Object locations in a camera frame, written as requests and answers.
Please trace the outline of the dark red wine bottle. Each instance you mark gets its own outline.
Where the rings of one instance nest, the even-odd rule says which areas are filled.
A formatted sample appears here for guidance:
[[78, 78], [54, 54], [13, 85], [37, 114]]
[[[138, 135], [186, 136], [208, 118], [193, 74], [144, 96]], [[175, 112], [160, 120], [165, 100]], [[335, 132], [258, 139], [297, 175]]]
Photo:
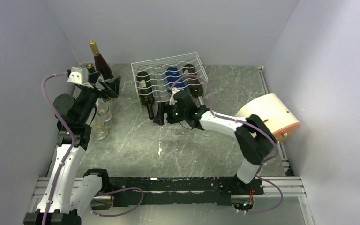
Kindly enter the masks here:
[[114, 78], [113, 73], [112, 73], [108, 63], [106, 62], [106, 60], [100, 53], [100, 51], [97, 47], [96, 41], [90, 40], [89, 46], [90, 46], [91, 51], [94, 56], [96, 70], [101, 73], [104, 80], [112, 80]]

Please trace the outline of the dark green wine bottle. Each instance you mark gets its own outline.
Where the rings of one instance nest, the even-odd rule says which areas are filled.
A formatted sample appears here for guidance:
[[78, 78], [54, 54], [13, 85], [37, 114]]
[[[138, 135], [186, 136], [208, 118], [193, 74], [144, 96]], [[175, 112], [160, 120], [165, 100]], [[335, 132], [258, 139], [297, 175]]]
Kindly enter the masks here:
[[152, 85], [148, 72], [142, 71], [137, 73], [136, 82], [141, 104], [146, 107], [149, 119], [153, 120], [155, 118], [153, 110], [155, 98], [153, 96]]

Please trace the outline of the clear bottle orange label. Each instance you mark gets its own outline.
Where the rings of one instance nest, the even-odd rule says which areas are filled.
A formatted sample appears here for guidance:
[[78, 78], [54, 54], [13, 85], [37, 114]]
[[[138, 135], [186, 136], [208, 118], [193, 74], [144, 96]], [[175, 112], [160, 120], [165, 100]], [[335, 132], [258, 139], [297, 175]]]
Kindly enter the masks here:
[[95, 73], [95, 71], [96, 71], [93, 64], [91, 64], [91, 63], [87, 64], [86, 68], [90, 74]]

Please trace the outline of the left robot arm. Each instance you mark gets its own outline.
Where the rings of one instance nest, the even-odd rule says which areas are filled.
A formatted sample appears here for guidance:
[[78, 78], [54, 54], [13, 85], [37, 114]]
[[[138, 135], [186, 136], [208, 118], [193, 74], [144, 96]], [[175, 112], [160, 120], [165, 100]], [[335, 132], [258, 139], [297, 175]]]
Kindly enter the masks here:
[[[90, 208], [93, 198], [107, 194], [111, 189], [106, 169], [91, 169], [86, 172], [76, 191], [73, 185], [76, 172], [86, 154], [90, 140], [91, 126], [86, 123], [99, 98], [118, 96], [121, 77], [111, 82], [102, 82], [103, 89], [92, 85], [99, 73], [74, 75], [62, 72], [42, 80], [41, 91], [45, 100], [58, 119], [58, 138], [56, 158], [47, 188], [34, 212], [26, 213], [25, 225], [80, 225], [82, 215]], [[62, 94], [55, 99], [54, 105], [46, 93], [46, 83], [56, 77], [66, 77], [70, 83], [79, 84], [81, 93], [78, 98]]]

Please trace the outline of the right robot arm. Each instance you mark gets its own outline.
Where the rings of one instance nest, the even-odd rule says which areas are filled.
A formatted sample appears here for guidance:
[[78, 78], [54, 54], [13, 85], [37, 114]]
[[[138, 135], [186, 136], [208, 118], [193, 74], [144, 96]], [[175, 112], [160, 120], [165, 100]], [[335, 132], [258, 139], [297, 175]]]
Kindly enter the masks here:
[[156, 118], [162, 119], [165, 114], [169, 124], [186, 122], [191, 129], [215, 131], [236, 139], [244, 158], [234, 182], [239, 194], [246, 194], [252, 188], [252, 181], [277, 146], [274, 135], [258, 115], [234, 117], [221, 114], [205, 105], [198, 106], [189, 94], [178, 92], [170, 101], [160, 103]]

